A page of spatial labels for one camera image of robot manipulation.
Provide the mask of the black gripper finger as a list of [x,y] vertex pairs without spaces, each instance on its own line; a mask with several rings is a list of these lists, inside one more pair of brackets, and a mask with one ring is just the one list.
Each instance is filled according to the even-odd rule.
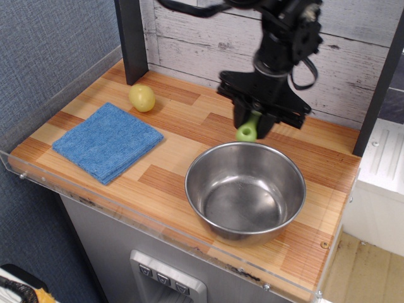
[[271,131],[274,124],[278,123],[278,117],[269,113],[260,114],[256,125],[257,139],[264,139]]
[[234,127],[238,129],[249,119],[252,110],[252,101],[249,98],[234,97],[232,100]]

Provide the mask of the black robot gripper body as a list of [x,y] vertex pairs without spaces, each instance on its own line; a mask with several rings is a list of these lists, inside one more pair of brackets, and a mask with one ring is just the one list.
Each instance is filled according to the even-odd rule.
[[233,100],[234,97],[249,98],[252,111],[269,113],[300,129],[311,108],[292,91],[288,77],[292,75],[294,64],[269,66],[262,61],[254,62],[254,71],[222,71],[218,93]]

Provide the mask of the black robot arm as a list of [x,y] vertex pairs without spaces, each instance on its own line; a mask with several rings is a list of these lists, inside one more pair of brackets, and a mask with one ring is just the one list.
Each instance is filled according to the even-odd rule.
[[321,1],[229,1],[235,8],[261,13],[263,37],[251,73],[222,71],[219,94],[232,100],[238,141],[263,139],[276,123],[301,128],[311,107],[297,94],[312,85],[298,85],[293,69],[303,62],[314,78],[309,59],[322,43],[318,22]]

